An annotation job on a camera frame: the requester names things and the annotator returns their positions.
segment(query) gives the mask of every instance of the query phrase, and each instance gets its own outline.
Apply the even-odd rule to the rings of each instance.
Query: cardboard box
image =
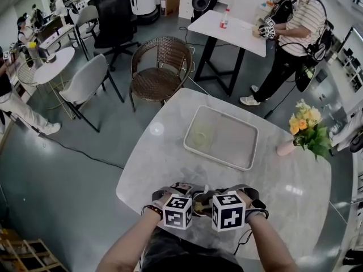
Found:
[[[160,14],[169,16],[179,12],[180,0],[161,0]]]

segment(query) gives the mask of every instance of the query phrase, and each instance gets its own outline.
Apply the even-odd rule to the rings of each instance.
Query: striped shirt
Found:
[[[300,43],[307,48],[309,44],[316,43],[322,34],[324,22],[326,20],[323,6],[316,0],[307,3],[308,1],[309,0],[300,0],[293,18],[286,24],[286,29],[304,26],[310,30],[310,34],[303,39],[281,35],[279,42],[280,46],[286,43]],[[304,48],[298,44],[289,44],[282,48],[296,57],[307,55]]]

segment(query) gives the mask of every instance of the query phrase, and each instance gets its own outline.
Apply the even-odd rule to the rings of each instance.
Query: vase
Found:
[[[294,144],[294,140],[287,141],[276,148],[278,156],[285,156],[295,150],[297,146]]]

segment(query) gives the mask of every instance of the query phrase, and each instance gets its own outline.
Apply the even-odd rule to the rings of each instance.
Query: water bottle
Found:
[[[220,24],[220,27],[223,29],[226,29],[227,25],[228,25],[228,13],[229,13],[229,9],[227,8],[226,11],[223,13],[221,24]]]

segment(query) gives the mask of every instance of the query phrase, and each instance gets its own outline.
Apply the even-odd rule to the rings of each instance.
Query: marble tabletop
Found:
[[[183,139],[201,105],[225,112],[259,129],[255,162],[239,171],[216,163],[183,147]],[[212,189],[247,184],[260,192],[270,212],[269,222],[294,258],[311,254],[324,225],[329,205],[331,166],[310,151],[297,148],[279,157],[276,146],[292,136],[274,124],[227,102],[187,88],[179,90],[158,112],[134,148],[116,189],[117,196],[140,213],[152,193],[176,182],[208,184]],[[186,231],[169,232],[206,248],[234,252],[242,233],[249,229],[212,230],[211,219],[193,217]],[[253,236],[237,256],[258,259]]]

